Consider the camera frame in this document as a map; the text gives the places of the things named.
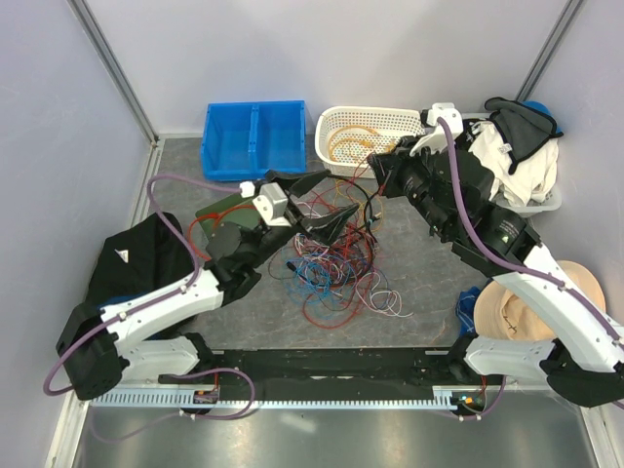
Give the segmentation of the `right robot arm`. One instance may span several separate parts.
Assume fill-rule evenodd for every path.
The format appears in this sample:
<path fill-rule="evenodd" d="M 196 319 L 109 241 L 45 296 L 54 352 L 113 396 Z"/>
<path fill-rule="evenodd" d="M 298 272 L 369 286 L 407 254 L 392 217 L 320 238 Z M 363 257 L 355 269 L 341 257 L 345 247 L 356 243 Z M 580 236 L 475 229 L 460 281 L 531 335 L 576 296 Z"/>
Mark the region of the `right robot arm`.
<path fill-rule="evenodd" d="M 510 340 L 476 331 L 460 338 L 446 361 L 453 381 L 515 376 L 543 381 L 581 407 L 622 404 L 622 327 L 573 283 L 522 217 L 489 200 L 492 171 L 453 145 L 420 155 L 396 146 L 367 161 L 382 196 L 406 197 L 454 254 L 516 295 L 554 333 Z"/>

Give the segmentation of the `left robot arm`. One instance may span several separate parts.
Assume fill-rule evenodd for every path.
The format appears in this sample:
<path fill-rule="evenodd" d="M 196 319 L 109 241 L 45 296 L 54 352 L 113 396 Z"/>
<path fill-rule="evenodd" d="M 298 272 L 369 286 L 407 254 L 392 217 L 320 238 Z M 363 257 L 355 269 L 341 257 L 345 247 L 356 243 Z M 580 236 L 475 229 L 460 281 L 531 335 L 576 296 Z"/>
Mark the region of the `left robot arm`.
<path fill-rule="evenodd" d="M 58 371 L 65 371 L 68 388 L 79 400 L 96 399 L 129 374 L 138 350 L 148 352 L 143 361 L 158 375 L 193 383 L 210 379 L 215 368 L 210 355 L 183 337 L 186 354 L 179 357 L 173 340 L 157 340 L 155 334 L 245 297 L 261 279 L 258 267 L 295 235 L 331 246 L 358 205 L 308 217 L 294 202 L 330 174 L 328 170 L 302 174 L 270 170 L 263 179 L 243 181 L 238 187 L 198 181 L 199 187 L 251 202 L 257 224 L 252 228 L 232 221 L 218 225 L 209 240 L 208 260 L 200 261 L 191 252 L 192 272 L 154 292 L 104 308 L 76 306 L 58 339 L 58 361 L 44 380 L 45 394 L 59 394 L 52 381 Z"/>

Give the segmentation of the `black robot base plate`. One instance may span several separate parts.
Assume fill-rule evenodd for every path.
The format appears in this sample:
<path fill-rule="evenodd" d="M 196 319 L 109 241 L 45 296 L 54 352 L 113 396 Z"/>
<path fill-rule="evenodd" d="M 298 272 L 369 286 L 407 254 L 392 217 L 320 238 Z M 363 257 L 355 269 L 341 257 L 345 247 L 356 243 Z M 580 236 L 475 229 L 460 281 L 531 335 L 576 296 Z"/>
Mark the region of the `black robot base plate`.
<path fill-rule="evenodd" d="M 435 386 L 482 386 L 442 348 L 213 350 L 194 369 L 237 369 L 268 401 L 420 400 Z"/>

